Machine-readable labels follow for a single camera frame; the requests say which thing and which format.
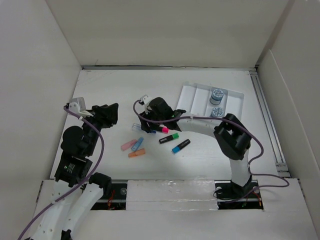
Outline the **blue slime jar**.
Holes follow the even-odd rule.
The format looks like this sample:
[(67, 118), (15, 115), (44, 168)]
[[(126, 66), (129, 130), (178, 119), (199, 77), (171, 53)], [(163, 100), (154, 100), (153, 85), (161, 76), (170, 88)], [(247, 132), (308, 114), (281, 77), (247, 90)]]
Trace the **blue slime jar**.
[(220, 88), (213, 89), (210, 97), (210, 103), (213, 105), (219, 105), (224, 97), (224, 92)]
[(225, 115), (225, 111), (222, 107), (216, 106), (211, 110), (211, 117), (222, 118)]

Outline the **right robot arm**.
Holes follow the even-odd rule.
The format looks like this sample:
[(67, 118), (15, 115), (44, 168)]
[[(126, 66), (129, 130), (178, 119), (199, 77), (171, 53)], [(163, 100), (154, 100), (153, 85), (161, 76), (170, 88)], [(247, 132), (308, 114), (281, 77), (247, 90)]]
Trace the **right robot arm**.
[(144, 95), (136, 103), (144, 107), (138, 117), (142, 130), (147, 133), (164, 125), (173, 131), (213, 137), (230, 162), (231, 180), (226, 190), (237, 197), (243, 197), (249, 192), (252, 177), (248, 170), (248, 154), (252, 137), (235, 115), (196, 116), (184, 109), (173, 110), (163, 98), (151, 98), (148, 95)]

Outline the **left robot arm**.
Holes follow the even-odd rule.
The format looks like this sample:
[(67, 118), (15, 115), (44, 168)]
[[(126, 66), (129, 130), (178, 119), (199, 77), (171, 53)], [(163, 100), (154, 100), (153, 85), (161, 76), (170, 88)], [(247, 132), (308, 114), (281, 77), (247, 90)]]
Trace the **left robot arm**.
[(71, 240), (95, 203), (111, 194), (111, 177), (96, 172), (103, 154), (95, 164), (89, 158), (98, 141), (105, 146), (101, 131), (117, 124), (118, 108), (118, 103), (113, 103), (86, 109), (81, 97), (64, 106), (68, 114), (83, 124), (67, 128), (62, 135), (51, 202), (36, 215), (42, 219), (30, 239)]

